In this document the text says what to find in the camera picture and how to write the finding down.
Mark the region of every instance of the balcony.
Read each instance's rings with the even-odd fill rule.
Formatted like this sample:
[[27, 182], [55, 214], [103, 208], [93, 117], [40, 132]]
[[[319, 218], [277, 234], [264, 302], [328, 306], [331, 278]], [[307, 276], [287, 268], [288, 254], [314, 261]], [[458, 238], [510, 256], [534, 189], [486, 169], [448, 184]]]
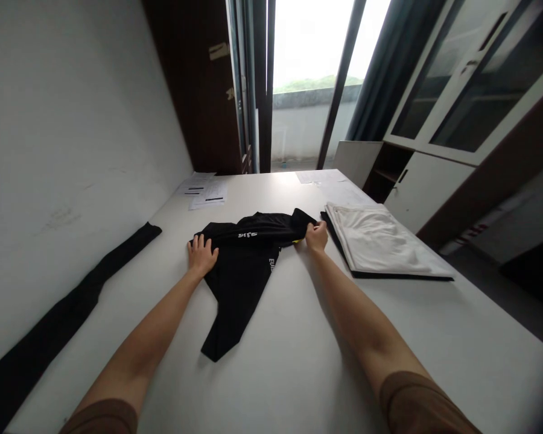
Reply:
[[[332, 167], [338, 142], [345, 140], [361, 84], [344, 87], [325, 169]], [[271, 171], [315, 170], [334, 88], [275, 93], [271, 127]]]

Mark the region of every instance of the paper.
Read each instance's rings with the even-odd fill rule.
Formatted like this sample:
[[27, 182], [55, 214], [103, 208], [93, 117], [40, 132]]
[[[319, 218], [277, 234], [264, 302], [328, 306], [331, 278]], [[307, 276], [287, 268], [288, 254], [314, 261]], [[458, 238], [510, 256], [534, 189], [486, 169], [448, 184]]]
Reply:
[[200, 193], [194, 197], [189, 205], [190, 210], [220, 206], [227, 200], [227, 182], [224, 180], [211, 180]]
[[187, 178], [175, 191], [175, 194], [186, 196], [199, 196], [205, 190], [206, 185], [211, 181], [215, 173], [197, 173]]
[[324, 196], [326, 202], [336, 205], [376, 205], [366, 193], [360, 190], [350, 181], [323, 182], [317, 186]]
[[300, 184], [321, 184], [323, 182], [341, 182], [347, 181], [338, 169], [329, 169], [324, 171], [304, 171], [296, 172]]

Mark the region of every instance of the brown sleeve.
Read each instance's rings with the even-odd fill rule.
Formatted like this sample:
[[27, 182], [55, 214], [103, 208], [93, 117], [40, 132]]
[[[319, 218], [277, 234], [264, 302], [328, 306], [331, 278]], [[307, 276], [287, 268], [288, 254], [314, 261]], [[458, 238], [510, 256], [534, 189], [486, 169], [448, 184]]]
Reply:
[[380, 406], [392, 434], [480, 434], [434, 381], [419, 374], [389, 375]]
[[135, 434], [137, 413], [131, 404], [107, 399], [73, 415], [59, 434]]

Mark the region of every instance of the curtain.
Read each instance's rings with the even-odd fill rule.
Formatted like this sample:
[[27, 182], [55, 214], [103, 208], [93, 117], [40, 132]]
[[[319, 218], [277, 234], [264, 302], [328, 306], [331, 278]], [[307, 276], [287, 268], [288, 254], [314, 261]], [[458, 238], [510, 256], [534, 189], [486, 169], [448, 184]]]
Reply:
[[392, 0], [346, 140], [382, 140], [446, 0]]

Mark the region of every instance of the forearm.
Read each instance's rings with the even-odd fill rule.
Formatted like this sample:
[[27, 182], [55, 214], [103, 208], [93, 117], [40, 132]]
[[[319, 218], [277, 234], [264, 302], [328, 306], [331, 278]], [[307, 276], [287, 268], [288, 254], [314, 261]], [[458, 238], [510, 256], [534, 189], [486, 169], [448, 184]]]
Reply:
[[120, 398], [140, 414], [153, 374], [202, 278], [203, 274], [190, 270], [171, 288], [117, 349], [75, 413], [96, 401]]
[[339, 332], [351, 346], [376, 395], [395, 371], [429, 377], [389, 319], [322, 251], [311, 256]]
[[188, 271], [125, 339], [107, 366], [116, 366], [128, 376], [152, 377], [202, 278]]

